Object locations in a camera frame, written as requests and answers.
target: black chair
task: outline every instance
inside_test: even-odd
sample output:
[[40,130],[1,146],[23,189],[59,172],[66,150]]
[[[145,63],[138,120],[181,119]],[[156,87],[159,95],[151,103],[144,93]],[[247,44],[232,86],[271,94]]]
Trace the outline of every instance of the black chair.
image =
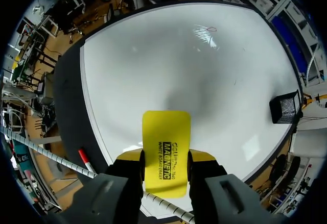
[[52,20],[64,34],[70,34],[69,43],[71,44],[73,42],[73,34],[79,33],[84,36],[81,27],[90,23],[90,21],[85,21],[78,26],[74,24],[74,19],[82,14],[83,8],[83,5],[76,7],[73,0],[59,0],[45,15],[51,16]]

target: yellow object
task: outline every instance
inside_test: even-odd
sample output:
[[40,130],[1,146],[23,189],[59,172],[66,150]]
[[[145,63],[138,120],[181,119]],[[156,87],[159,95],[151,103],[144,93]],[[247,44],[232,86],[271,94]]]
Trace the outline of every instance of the yellow object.
[[158,197],[186,194],[191,117],[184,111],[147,111],[142,121],[146,191]]
[[131,150],[120,154],[117,159],[128,160],[128,161],[139,161],[141,156],[142,148]]
[[192,159],[193,162],[202,162],[202,161],[212,161],[216,160],[214,156],[211,154],[202,152],[202,151],[197,151],[194,149],[190,149],[190,152],[192,154]]
[[14,63],[12,64],[11,69],[14,70],[17,66],[18,66],[18,62],[14,62]]

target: yellow whiteboard eraser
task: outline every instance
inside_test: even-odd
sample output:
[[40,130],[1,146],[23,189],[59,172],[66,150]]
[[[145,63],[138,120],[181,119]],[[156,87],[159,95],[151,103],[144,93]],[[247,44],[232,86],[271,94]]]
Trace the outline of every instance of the yellow whiteboard eraser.
[[142,121],[146,191],[159,197],[186,194],[191,117],[185,111],[147,111]]

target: white table surface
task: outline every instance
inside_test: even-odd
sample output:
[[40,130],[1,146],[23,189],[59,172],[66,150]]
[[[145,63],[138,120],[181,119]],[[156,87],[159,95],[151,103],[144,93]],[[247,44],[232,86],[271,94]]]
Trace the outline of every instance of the white table surface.
[[[290,125],[274,125],[269,101],[299,89],[291,62],[254,11],[189,3],[145,11],[92,35],[81,48],[88,116],[108,164],[142,147],[142,115],[185,110],[191,146],[228,173],[252,176]],[[173,204],[190,211],[188,193]],[[145,200],[143,212],[171,216]]]

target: mesh pen holder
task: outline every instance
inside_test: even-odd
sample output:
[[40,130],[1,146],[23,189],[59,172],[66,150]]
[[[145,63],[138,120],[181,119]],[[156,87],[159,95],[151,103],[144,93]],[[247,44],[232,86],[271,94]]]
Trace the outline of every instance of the mesh pen holder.
[[299,113],[296,113],[296,97],[298,98],[298,106],[300,107],[301,99],[297,91],[276,96],[269,102],[271,118],[273,123],[298,123]]

